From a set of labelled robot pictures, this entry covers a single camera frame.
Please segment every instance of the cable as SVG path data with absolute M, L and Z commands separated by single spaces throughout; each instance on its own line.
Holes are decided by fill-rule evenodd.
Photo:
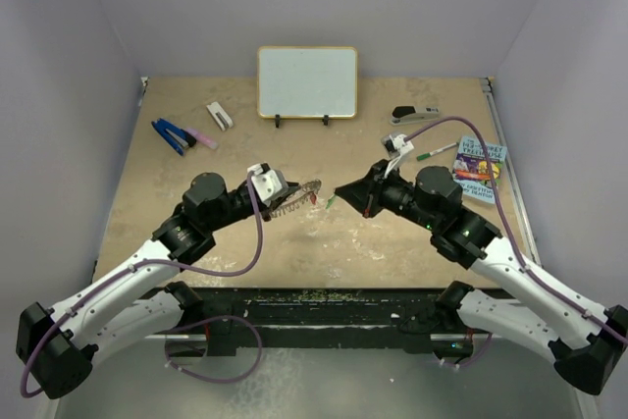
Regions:
M 452 122 L 452 121 L 461 122 L 461 123 L 465 124 L 467 127 L 469 127 L 473 131 L 473 133 L 475 133 L 475 135 L 478 138 L 478 141 L 480 141 L 480 146 L 482 147 L 482 152 L 484 153 L 484 158 L 487 160 L 487 162 L 490 163 L 491 162 L 491 155 L 489 153 L 489 149 L 487 147 L 487 143 L 484 141 L 484 139 L 482 138 L 482 135 L 480 134 L 480 131 L 475 127 L 475 125 L 473 125 L 466 118 L 462 118 L 462 117 L 445 117 L 445 118 L 441 118 L 441 119 L 436 120 L 436 121 L 430 123 L 429 125 L 423 127 L 421 130 L 415 131 L 414 133 L 408 135 L 404 139 L 404 141 L 405 142 L 410 141 L 410 140 L 414 139 L 416 136 L 418 136 L 419 134 L 422 134 L 425 131 L 430 130 L 431 128 L 433 128 L 433 127 L 435 127 L 437 125 L 440 125 L 440 124 L 442 124 L 444 122 Z M 599 326 L 603 331 L 605 331 L 605 332 L 609 333 L 611 336 L 613 336 L 617 341 L 623 343 L 624 345 L 628 345 L 628 339 L 627 338 L 625 338 L 624 336 L 620 335 L 617 331 L 612 329 L 610 326 L 607 326 L 604 321 L 602 321 L 600 318 L 598 318 L 597 316 L 592 314 L 588 309 L 583 308 L 577 302 L 572 301 L 568 296 L 565 296 L 564 294 L 562 294 L 557 289 L 554 289 L 550 285 L 546 284 L 537 274 L 534 273 L 534 271 L 532 270 L 532 267 L 530 267 L 530 266 L 528 266 L 528 264 L 526 264 L 525 260 L 523 259 L 523 254 L 521 253 L 521 249 L 519 249 L 519 245 L 517 244 L 517 242 L 515 240 L 512 228 L 508 224 L 508 220 L 506 219 L 506 215 L 505 215 L 505 213 L 503 211 L 503 206 L 501 205 L 501 199 L 499 198 L 499 192 L 497 191 L 497 182 L 495 180 L 495 176 L 493 175 L 493 172 L 489 172 L 489 178 L 491 179 L 491 187 L 493 189 L 493 194 L 495 195 L 495 204 L 496 204 L 496 207 L 497 207 L 497 212 L 499 213 L 499 218 L 501 219 L 501 222 L 503 223 L 503 227 L 504 227 L 504 229 L 506 231 L 506 234 L 508 235 L 508 239 L 510 240 L 510 245 L 512 246 L 512 252 L 514 253 L 515 258 L 517 259 L 517 262 L 519 262 L 519 265 L 521 266 L 521 268 L 530 276 L 530 278 L 539 287 L 541 287 L 542 289 L 544 289 L 545 291 L 547 291 L 549 294 L 553 295 L 554 297 L 558 298 L 560 301 L 565 303 L 567 306 L 570 306 L 573 309 L 575 309 L 576 311 L 578 311 L 582 315 L 583 318 L 591 320 L 594 324 Z
M 253 335 L 255 336 L 255 339 L 257 340 L 257 356 L 255 357 L 255 361 L 253 362 L 253 365 L 248 370 L 246 370 L 244 373 L 240 373 L 239 375 L 235 377 L 231 377 L 231 378 L 206 377 L 204 375 L 200 375 L 198 373 L 194 373 L 190 370 L 187 370 L 181 365 L 175 363 L 172 357 L 170 356 L 170 354 L 168 353 L 168 351 L 164 350 L 164 353 L 166 355 L 166 360 L 167 360 L 166 366 L 167 367 L 173 366 L 179 372 L 185 375 L 188 375 L 192 378 L 195 378 L 196 380 L 201 380 L 207 383 L 217 383 L 221 385 L 239 382 L 240 380 L 244 380 L 251 373 L 253 373 L 262 359 L 262 351 L 264 347 L 262 345 L 262 338 L 257 332 L 257 330 L 255 329 L 255 327 L 244 318 L 240 318 L 239 316 L 232 316 L 232 315 L 214 316 L 212 318 L 204 319 L 203 321 L 198 321 L 197 323 L 192 323 L 192 324 L 188 324 L 187 326 L 180 326 L 178 328 L 171 329 L 170 331 L 168 331 L 168 333 L 169 334 L 180 333 L 182 331 L 187 331 L 188 329 L 197 328 L 199 326 L 207 326 L 209 323 L 213 323 L 214 321 L 220 321 L 223 319 L 231 319 L 232 321 L 238 321 L 239 323 L 242 323 L 244 326 L 246 326 L 248 329 L 252 331 Z
M 264 234 L 263 234 L 263 230 L 262 230 L 262 215 L 260 213 L 259 210 L 259 205 L 257 203 L 257 198 L 255 196 L 255 188 L 253 187 L 253 173 L 249 172 L 246 176 L 246 188 L 248 189 L 248 195 L 251 199 L 251 204 L 253 206 L 253 215 L 255 217 L 255 226 L 257 227 L 257 247 L 255 249 L 255 254 L 253 255 L 253 259 L 251 260 L 251 262 L 244 267 L 243 269 L 240 270 L 235 270 L 233 272 L 217 272 L 214 270 L 207 270 L 207 269 L 201 269 L 200 267 L 193 267 L 190 265 L 185 265 L 182 264 L 181 262 L 175 262 L 173 260 L 167 260 L 167 259 L 146 259 L 146 260 L 142 260 L 140 262 L 136 262 L 135 264 L 132 264 L 134 266 L 133 269 L 131 268 L 127 268 L 125 270 L 122 270 L 120 272 L 118 272 L 117 274 L 111 276 L 109 279 L 103 281 L 100 285 L 96 286 L 93 288 L 92 291 L 89 291 L 88 293 L 85 293 L 79 301 L 77 301 L 69 310 L 68 312 L 64 313 L 61 315 L 61 317 L 50 327 L 50 329 L 48 329 L 48 331 L 46 331 L 46 333 L 42 336 L 42 338 L 39 340 L 39 342 L 37 343 L 37 345 L 35 346 L 35 348 L 32 350 L 32 354 L 30 355 L 30 357 L 28 358 L 28 360 L 26 361 L 26 365 L 24 368 L 24 371 L 22 372 L 22 376 L 20 378 L 20 394 L 22 395 L 22 397 L 35 397 L 38 394 L 42 393 L 43 389 L 39 388 L 37 390 L 35 390 L 34 392 L 29 392 L 28 391 L 28 375 L 30 374 L 30 371 L 32 370 L 32 366 L 34 364 L 35 359 L 37 358 L 37 356 L 39 355 L 39 353 L 41 352 L 42 348 L 44 345 L 46 345 L 46 343 L 50 340 L 50 338 L 52 337 L 53 333 L 55 333 L 58 329 L 61 328 L 61 326 L 63 326 L 66 321 L 68 321 L 68 319 L 70 319 L 71 315 L 76 314 L 85 304 L 87 304 L 87 301 L 89 301 L 91 298 L 93 298 L 96 294 L 98 294 L 100 291 L 102 291 L 103 289 L 105 289 L 106 287 L 109 287 L 110 285 L 114 284 L 115 282 L 117 282 L 119 279 L 125 277 L 127 274 L 132 273 L 134 271 L 136 271 L 137 269 L 140 269 L 141 267 L 144 267 L 146 265 L 169 265 L 171 267 L 177 267 L 179 269 L 182 270 L 189 270 L 191 272 L 196 272 L 198 274 L 203 274 L 203 275 L 211 275 L 213 277 L 237 277 L 239 275 L 243 275 L 247 272 L 249 272 L 253 267 L 255 267 L 255 264 L 257 264 L 257 261 L 259 260 L 259 257 L 262 253 L 262 245 L 264 243 Z M 248 321 L 245 321 L 244 324 L 246 324 L 247 326 L 250 325 L 250 323 Z M 257 333 L 257 331 L 255 331 L 255 328 L 250 325 L 250 329 L 252 329 L 252 331 L 254 333 Z

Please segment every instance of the table surface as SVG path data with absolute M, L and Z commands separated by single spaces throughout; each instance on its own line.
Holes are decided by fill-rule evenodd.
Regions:
M 235 126 L 222 132 L 205 105 L 221 103 Z M 191 272 L 179 276 L 193 287 L 286 288 L 443 288 L 453 280 L 476 287 L 494 284 L 440 256 L 429 232 L 382 212 L 363 219 L 345 202 L 325 209 L 336 186 L 362 178 L 386 154 L 380 138 L 391 131 L 411 133 L 419 125 L 392 127 L 395 106 L 438 107 L 443 115 L 471 120 L 486 141 L 497 143 L 495 125 L 478 79 L 361 79 L 358 112 L 351 120 L 290 120 L 275 129 L 259 118 L 256 78 L 151 78 L 144 96 L 129 156 L 115 197 L 94 278 L 125 261 L 167 219 L 192 179 L 203 172 L 222 175 L 228 189 L 243 182 L 252 164 L 268 162 L 287 180 L 322 181 L 316 205 L 264 224 L 264 250 L 258 265 L 236 278 Z M 179 156 L 150 125 L 165 118 L 215 138 L 217 150 L 197 145 Z M 460 123 L 445 123 L 414 140 L 419 153 L 437 149 L 472 132 Z M 450 167 L 455 150 L 428 160 L 409 159 L 401 168 L 408 180 L 424 166 Z M 500 183 L 508 222 L 525 247 L 510 179 Z M 494 205 L 465 198 L 465 204 L 502 228 Z M 252 218 L 214 234 L 217 242 L 197 266 L 232 271 L 247 265 L 257 235 Z

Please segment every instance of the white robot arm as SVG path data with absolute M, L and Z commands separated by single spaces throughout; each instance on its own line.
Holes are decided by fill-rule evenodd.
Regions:
M 81 292 L 49 309 L 33 303 L 20 317 L 17 354 L 25 363 L 22 395 L 42 390 L 52 399 L 74 390 L 93 366 L 146 336 L 174 328 L 185 310 L 199 302 L 183 283 L 166 286 L 150 299 L 138 300 L 152 288 L 190 268 L 215 245 L 213 233 L 256 215 L 270 214 L 299 188 L 287 183 L 267 164 L 248 169 L 246 182 L 227 192 L 218 174 L 197 176 L 183 194 L 172 217 L 129 259 Z M 250 270 L 261 251 L 244 269 L 207 275 L 234 277 Z M 41 390 L 28 392 L 31 374 Z
M 496 226 L 462 205 L 462 188 L 449 169 L 427 167 L 416 183 L 404 180 L 398 165 L 410 149 L 408 143 L 403 134 L 383 139 L 391 160 L 377 162 L 363 179 L 336 188 L 335 194 L 366 218 L 388 209 L 430 231 L 440 255 L 494 281 L 515 298 L 493 299 L 454 282 L 439 298 L 441 308 L 455 312 L 470 328 L 530 348 L 553 362 L 571 385 L 599 394 L 626 349 L 628 310 L 606 309 L 515 253 L 514 244 Z

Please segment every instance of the book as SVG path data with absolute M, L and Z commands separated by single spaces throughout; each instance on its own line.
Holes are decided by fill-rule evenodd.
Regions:
M 499 185 L 507 148 L 489 143 L 487 143 L 487 147 L 491 157 L 490 166 L 484 157 L 480 141 L 475 137 L 463 136 L 458 145 L 458 153 L 455 156 L 455 161 L 453 161 L 451 173 L 453 179 L 462 186 L 465 195 L 495 204 L 489 168 L 493 170 L 493 176 Z

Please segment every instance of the white bracket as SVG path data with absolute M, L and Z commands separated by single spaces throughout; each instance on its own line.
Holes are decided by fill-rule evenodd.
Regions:
M 389 153 L 389 164 L 384 172 L 384 178 L 398 169 L 403 161 L 410 155 L 410 152 L 414 150 L 414 145 L 410 141 L 405 141 L 406 135 L 400 132 L 394 132 L 382 138 L 382 144 Z
M 262 164 L 255 164 L 246 170 L 247 173 L 252 172 L 253 186 L 257 192 L 261 202 L 268 206 L 268 204 L 286 194 L 288 191 L 288 183 L 284 178 L 282 171 L 275 171 L 268 169 L 264 171 Z

